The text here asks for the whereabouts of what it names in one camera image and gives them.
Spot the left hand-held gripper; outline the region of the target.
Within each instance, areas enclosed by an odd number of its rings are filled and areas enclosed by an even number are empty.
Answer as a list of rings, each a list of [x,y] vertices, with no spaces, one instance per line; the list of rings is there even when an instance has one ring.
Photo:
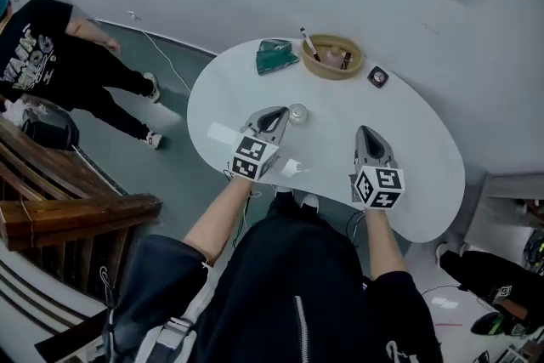
[[[277,163],[289,116],[286,106],[271,106],[250,115],[232,146],[235,175],[257,182]]]

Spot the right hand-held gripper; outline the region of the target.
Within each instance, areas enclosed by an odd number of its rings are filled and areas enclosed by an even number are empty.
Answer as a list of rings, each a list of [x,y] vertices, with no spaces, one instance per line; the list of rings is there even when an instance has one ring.
[[[403,170],[390,144],[372,128],[359,126],[356,131],[354,168],[349,175],[352,203],[361,203],[365,210],[389,210],[404,195]]]

